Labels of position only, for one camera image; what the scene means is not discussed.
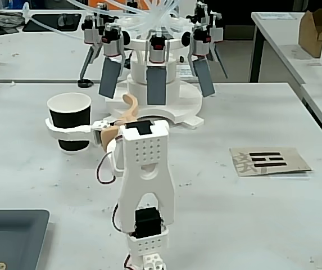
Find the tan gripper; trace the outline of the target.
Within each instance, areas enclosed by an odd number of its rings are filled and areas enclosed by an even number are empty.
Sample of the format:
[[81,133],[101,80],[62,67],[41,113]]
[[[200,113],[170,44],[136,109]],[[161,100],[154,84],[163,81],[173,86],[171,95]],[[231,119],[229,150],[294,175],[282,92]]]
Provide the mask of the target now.
[[115,125],[105,120],[95,121],[92,125],[80,125],[73,128],[57,128],[49,118],[45,124],[50,135],[58,140],[95,140],[95,145],[107,150],[108,144],[120,135],[120,126],[130,122],[138,121],[138,100],[132,94],[124,94],[123,101],[129,108],[123,112],[121,117],[115,121]]

